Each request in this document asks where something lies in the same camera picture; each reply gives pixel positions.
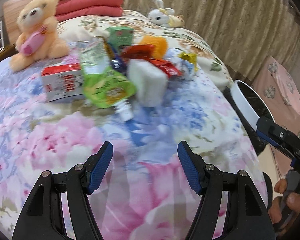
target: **pink bottle toy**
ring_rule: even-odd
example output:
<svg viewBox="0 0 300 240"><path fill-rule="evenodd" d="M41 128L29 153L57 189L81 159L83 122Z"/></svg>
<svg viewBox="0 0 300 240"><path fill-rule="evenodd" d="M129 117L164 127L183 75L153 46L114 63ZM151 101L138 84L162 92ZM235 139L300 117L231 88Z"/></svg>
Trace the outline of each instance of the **pink bottle toy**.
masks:
<svg viewBox="0 0 300 240"><path fill-rule="evenodd" d="M20 52L29 56L32 53L36 52L36 50L43 44L46 33L46 28L42 27L40 30L32 33L32 35L26 40L24 44L21 45Z"/></svg>

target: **human hand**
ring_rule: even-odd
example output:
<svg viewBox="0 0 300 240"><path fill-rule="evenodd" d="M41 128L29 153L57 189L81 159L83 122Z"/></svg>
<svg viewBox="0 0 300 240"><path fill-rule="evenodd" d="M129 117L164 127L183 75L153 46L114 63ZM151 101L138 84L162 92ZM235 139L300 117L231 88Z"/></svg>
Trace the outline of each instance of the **human hand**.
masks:
<svg viewBox="0 0 300 240"><path fill-rule="evenodd" d="M274 186L274 191L280 194L283 194L287 189L287 180L286 179L281 179L279 180L275 186ZM280 220L282 219L282 214L280 210L280 202L281 202L282 197L276 197L273 202L272 206L269 209L268 213L270 216L270 219L272 221L272 224L279 223ZM284 234L286 230L292 225L292 223L295 221L296 217L300 213L300 194L297 194L295 192L291 193L287 197L286 201L287 206L295 212L295 216L291 221L287 224L287 226L284 228L284 230L281 232L281 234Z"/></svg>

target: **orange plush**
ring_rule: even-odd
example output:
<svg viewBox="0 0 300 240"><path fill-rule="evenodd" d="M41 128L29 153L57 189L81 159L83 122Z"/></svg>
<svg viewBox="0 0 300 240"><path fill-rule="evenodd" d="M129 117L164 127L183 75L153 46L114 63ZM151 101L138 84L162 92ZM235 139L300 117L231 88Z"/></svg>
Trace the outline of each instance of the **orange plush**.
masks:
<svg viewBox="0 0 300 240"><path fill-rule="evenodd" d="M154 47L154 51L152 53L153 58L163 58L163 56L166 54L167 49L168 49L168 43L164 37L146 35L143 37L143 39L140 41L139 44L140 45L143 45L143 44L154 45L155 47Z"/></svg>
<svg viewBox="0 0 300 240"><path fill-rule="evenodd" d="M12 56L10 67L13 71L20 71L33 62L45 58L59 58L69 54L67 43L58 37L55 18L59 0L33 0L20 12L17 19L21 35L16 42L16 49L20 47L35 32L44 29L44 41L31 55L19 52Z"/></svg>

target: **folded red blanket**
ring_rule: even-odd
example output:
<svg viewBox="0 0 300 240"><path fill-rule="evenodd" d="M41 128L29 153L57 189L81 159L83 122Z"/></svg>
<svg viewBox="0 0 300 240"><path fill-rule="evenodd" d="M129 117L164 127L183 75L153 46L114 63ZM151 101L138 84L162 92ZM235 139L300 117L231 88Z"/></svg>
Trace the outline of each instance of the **folded red blanket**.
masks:
<svg viewBox="0 0 300 240"><path fill-rule="evenodd" d="M56 15L56 18L58 19L59 22L63 22L69 19L77 18L80 16L86 16L86 15L121 17L122 12L123 9L121 7L91 6L78 11Z"/></svg>
<svg viewBox="0 0 300 240"><path fill-rule="evenodd" d="M56 15L66 14L97 5L120 7L122 3L123 0L61 0L58 3Z"/></svg>

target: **metal screw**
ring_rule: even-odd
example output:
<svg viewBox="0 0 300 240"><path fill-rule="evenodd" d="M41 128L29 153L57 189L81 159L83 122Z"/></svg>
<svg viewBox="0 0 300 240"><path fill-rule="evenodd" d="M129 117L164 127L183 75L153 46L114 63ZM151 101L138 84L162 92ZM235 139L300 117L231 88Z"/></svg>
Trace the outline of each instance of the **metal screw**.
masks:
<svg viewBox="0 0 300 240"><path fill-rule="evenodd" d="M206 169L207 169L208 171L213 171L213 170L214 170L214 166L213 166L212 164L207 164L207 165L206 165Z"/></svg>
<svg viewBox="0 0 300 240"><path fill-rule="evenodd" d="M248 175L248 173L247 173L246 171L244 171L244 170L239 171L239 174L240 174L241 176L243 176L243 177L245 177L245 176Z"/></svg>
<svg viewBox="0 0 300 240"><path fill-rule="evenodd" d="M44 171L42 173L42 177L48 177L50 175L50 171Z"/></svg>
<svg viewBox="0 0 300 240"><path fill-rule="evenodd" d="M81 171L83 169L83 165L82 164L77 164L76 166L74 166L74 169L76 171Z"/></svg>

